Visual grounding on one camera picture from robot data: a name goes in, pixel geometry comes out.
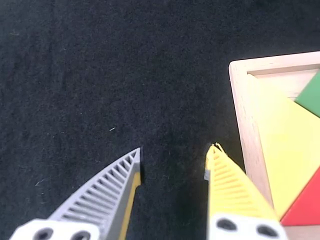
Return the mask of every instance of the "green tangram piece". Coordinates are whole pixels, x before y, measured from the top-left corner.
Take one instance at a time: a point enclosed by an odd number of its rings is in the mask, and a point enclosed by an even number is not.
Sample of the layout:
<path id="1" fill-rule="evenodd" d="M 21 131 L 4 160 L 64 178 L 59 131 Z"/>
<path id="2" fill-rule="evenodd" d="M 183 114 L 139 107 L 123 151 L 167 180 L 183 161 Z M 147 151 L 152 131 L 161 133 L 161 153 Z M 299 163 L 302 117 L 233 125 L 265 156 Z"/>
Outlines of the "green tangram piece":
<path id="1" fill-rule="evenodd" d="M 294 101 L 320 118 L 320 71 Z"/>

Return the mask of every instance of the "wooden tray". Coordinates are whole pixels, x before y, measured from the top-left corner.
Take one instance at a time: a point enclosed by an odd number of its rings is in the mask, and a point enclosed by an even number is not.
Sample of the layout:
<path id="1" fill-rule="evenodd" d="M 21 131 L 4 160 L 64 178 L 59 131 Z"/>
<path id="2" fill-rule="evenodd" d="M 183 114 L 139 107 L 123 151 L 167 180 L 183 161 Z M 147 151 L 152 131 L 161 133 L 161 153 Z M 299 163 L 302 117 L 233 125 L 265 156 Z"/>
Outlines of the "wooden tray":
<path id="1" fill-rule="evenodd" d="M 233 61 L 229 65 L 231 88 L 246 174 L 273 206 L 264 154 L 254 115 L 248 75 L 266 81 L 295 99 L 320 69 L 320 51 Z M 290 240 L 320 238 L 320 225 L 285 227 Z"/>

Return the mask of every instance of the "black fabric surface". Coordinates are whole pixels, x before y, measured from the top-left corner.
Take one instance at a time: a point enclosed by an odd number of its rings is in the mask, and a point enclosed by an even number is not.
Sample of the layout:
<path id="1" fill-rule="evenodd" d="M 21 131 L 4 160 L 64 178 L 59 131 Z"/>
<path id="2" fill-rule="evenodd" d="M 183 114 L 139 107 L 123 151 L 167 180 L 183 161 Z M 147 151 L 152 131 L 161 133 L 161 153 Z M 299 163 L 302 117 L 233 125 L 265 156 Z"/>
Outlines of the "black fabric surface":
<path id="1" fill-rule="evenodd" d="M 139 146 L 127 239 L 205 239 L 207 144 L 243 167 L 229 62 L 319 50 L 319 10 L 318 0 L 3 0 L 0 239 Z"/>

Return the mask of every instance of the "wooden puzzle box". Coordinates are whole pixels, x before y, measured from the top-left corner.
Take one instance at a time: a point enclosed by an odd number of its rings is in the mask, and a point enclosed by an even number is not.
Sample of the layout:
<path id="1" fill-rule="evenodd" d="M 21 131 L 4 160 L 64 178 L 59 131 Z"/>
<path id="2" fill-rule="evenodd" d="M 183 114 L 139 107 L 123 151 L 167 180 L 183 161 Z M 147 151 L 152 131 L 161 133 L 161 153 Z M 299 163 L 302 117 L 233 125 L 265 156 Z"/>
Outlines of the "wooden puzzle box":
<path id="1" fill-rule="evenodd" d="M 229 65 L 246 174 L 290 240 L 320 239 L 319 69 L 320 51 Z"/>

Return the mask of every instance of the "screw hole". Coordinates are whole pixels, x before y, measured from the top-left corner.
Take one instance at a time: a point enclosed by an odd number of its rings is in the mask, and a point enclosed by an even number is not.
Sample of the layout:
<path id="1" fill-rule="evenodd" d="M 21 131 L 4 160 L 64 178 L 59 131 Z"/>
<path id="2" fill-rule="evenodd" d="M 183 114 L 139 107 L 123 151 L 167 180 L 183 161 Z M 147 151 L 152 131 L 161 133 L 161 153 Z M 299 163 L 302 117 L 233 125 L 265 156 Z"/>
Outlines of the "screw hole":
<path id="1" fill-rule="evenodd" d="M 230 221 L 229 219 L 226 219 L 226 218 L 220 219 L 216 223 L 216 226 L 220 229 L 229 230 L 229 231 L 236 231 L 237 230 L 237 226 L 232 221 Z"/>
<path id="2" fill-rule="evenodd" d="M 260 225 L 257 227 L 257 232 L 261 235 L 276 238 L 278 237 L 278 233 L 271 227 L 267 225 Z"/>
<path id="3" fill-rule="evenodd" d="M 33 240 L 48 240 L 53 233 L 54 231 L 51 228 L 43 228 L 35 234 Z"/>
<path id="4" fill-rule="evenodd" d="M 71 238 L 71 240 L 90 240 L 90 233 L 87 231 L 80 231 L 77 232 L 75 235 L 73 235 L 73 237 Z"/>

